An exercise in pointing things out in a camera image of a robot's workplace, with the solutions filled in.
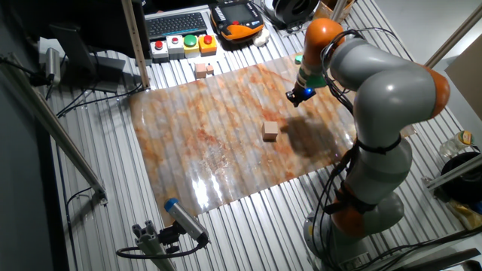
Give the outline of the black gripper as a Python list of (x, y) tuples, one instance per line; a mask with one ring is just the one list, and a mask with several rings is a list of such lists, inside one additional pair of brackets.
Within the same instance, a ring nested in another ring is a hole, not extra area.
[(311, 99), (316, 95), (316, 91), (313, 88), (302, 87), (296, 84), (294, 89), (286, 92), (285, 95), (294, 107), (298, 107), (300, 101), (304, 102)]

